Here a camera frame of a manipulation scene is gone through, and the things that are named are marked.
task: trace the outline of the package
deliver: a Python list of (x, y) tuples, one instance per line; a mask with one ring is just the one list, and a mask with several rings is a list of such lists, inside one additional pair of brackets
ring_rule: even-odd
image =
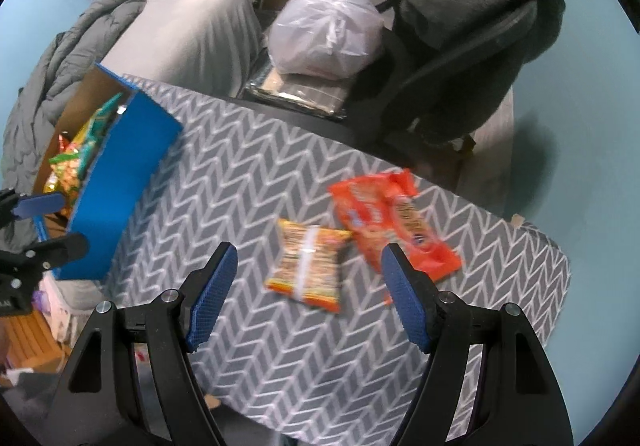
[(70, 143), (65, 144), (62, 135), (58, 137), (62, 152), (49, 159), (52, 173), (45, 183), (44, 192), (64, 193), (66, 206), (60, 213), (65, 218), (69, 217), (78, 199), (82, 181), (113, 120), (121, 96), (121, 93), (117, 93), (100, 106)]
[(364, 175), (329, 186), (335, 212), (367, 261), (380, 272), (384, 246), (397, 243), (414, 269), (440, 280), (458, 270), (460, 257), (438, 239), (412, 204), (414, 176), (402, 172)]
[(269, 34), (281, 74), (346, 79), (382, 55), (384, 20), (369, 0), (289, 0)]
[(338, 250), (350, 231), (280, 219), (282, 260), (265, 286), (307, 305), (340, 312)]
[[(58, 154), (60, 155), (65, 153), (70, 143), (71, 141), (69, 140), (68, 132), (59, 134), (58, 135)], [(56, 175), (56, 172), (51, 171), (51, 173), (49, 174), (49, 177), (47, 178), (44, 184), (44, 187), (42, 188), (42, 192), (54, 193), (56, 191), (59, 191), (60, 193), (65, 193), (65, 190), (62, 187), (62, 184), (60, 182), (60, 179)], [(58, 212), (58, 214), (63, 218), (68, 219), (69, 215), (71, 214), (71, 206), (69, 205), (68, 197), (66, 197), (66, 195), (65, 195), (65, 198), (66, 198), (65, 207), (63, 207)]]
[(349, 79), (329, 80), (322, 77), (280, 74), (265, 53), (257, 69), (245, 85), (254, 98), (281, 108), (303, 111), (318, 117), (343, 117), (344, 104), (353, 83)]

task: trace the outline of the plastic bag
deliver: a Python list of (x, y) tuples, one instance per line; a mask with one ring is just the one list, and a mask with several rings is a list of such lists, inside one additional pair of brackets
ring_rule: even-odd
[(271, 26), (269, 55), (281, 74), (346, 79), (382, 55), (383, 26), (369, 0), (290, 0)]

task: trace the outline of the black clamp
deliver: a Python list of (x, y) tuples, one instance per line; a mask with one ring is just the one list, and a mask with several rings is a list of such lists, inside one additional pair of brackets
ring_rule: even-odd
[[(16, 220), (30, 219), (46, 213), (55, 213), (65, 205), (61, 193), (19, 195), (14, 190), (0, 191), (0, 227)], [(31, 298), (50, 269), (82, 258), (89, 244), (80, 233), (30, 245), (28, 249), (13, 253), (0, 250), (0, 317), (29, 314)]]
[[(438, 291), (397, 244), (384, 249), (382, 272), (409, 340), (431, 354), (391, 446), (574, 444), (556, 376), (518, 305), (485, 309)], [(471, 345), (482, 345), (476, 400), (466, 434), (447, 442)]]
[[(207, 265), (152, 302), (117, 309), (100, 302), (74, 347), (47, 416), (49, 446), (225, 446), (188, 353), (209, 340), (236, 277), (238, 253), (221, 243)], [(148, 429), (138, 391), (134, 344), (148, 347), (173, 443)]]

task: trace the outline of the cardboard box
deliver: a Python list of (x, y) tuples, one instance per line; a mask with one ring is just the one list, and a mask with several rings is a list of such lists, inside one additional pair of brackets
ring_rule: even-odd
[(42, 314), (34, 310), (26, 316), (3, 319), (9, 337), (7, 360), (11, 368), (33, 368), (35, 372), (53, 374), (65, 361)]
[(137, 201), (182, 130), (180, 123), (148, 95), (97, 65), (84, 76), (56, 124), (34, 193), (42, 193), (50, 175), (49, 159), (58, 153), (58, 135), (66, 131), (74, 137), (95, 110), (118, 92), (122, 92), (121, 114), (89, 168), (68, 224), (55, 215), (34, 219), (40, 240), (77, 232), (89, 241), (83, 259), (52, 271), (58, 280), (98, 280), (107, 274)]

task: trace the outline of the gray comforter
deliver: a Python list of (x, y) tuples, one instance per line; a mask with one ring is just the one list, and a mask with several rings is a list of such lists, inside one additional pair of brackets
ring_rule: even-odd
[[(146, 0), (95, 0), (40, 58), (9, 115), (2, 147), (2, 187), (31, 193), (54, 126), (92, 64), (109, 52), (142, 12)], [(30, 220), (2, 231), (0, 248), (17, 251), (35, 241)]]

